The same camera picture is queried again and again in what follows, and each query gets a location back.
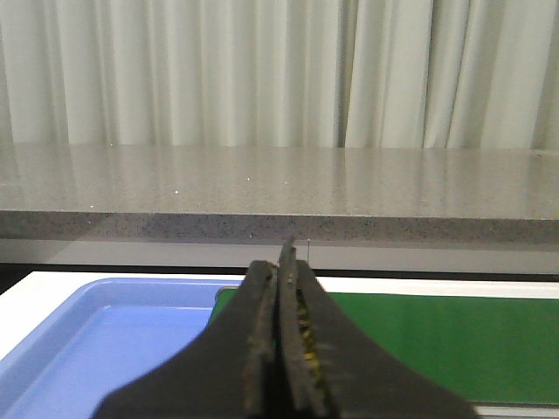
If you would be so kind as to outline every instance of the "green mat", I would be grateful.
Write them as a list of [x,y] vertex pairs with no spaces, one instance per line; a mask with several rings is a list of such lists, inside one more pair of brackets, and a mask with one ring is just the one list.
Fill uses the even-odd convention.
[[[212,316],[233,293],[219,293]],[[329,295],[399,360],[467,400],[559,404],[557,299]]]

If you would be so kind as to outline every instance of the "curtain fold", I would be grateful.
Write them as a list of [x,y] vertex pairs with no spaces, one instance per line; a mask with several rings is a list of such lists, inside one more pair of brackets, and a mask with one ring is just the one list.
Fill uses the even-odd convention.
[[3,0],[0,143],[559,148],[559,0]]

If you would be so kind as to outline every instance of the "gray countertop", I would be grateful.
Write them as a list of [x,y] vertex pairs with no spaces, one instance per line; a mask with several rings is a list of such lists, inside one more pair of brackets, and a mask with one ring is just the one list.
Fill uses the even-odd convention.
[[0,238],[559,245],[559,152],[0,146]]

